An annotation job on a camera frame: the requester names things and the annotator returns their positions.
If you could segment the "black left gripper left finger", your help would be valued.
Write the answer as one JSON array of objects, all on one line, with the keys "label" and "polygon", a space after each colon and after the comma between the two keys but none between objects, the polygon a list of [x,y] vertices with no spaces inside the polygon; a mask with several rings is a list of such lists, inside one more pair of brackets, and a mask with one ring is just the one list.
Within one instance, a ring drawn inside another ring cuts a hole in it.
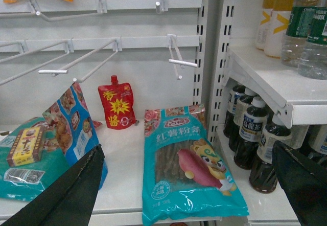
[{"label": "black left gripper left finger", "polygon": [[2,225],[88,225],[104,165],[99,144]]}]

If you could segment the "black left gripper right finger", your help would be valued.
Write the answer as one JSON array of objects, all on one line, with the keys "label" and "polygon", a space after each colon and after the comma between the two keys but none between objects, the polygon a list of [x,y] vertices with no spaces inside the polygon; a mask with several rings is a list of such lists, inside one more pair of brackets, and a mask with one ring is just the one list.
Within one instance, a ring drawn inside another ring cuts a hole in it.
[{"label": "black left gripper right finger", "polygon": [[272,148],[272,165],[301,225],[326,225],[326,168],[281,141]]}]

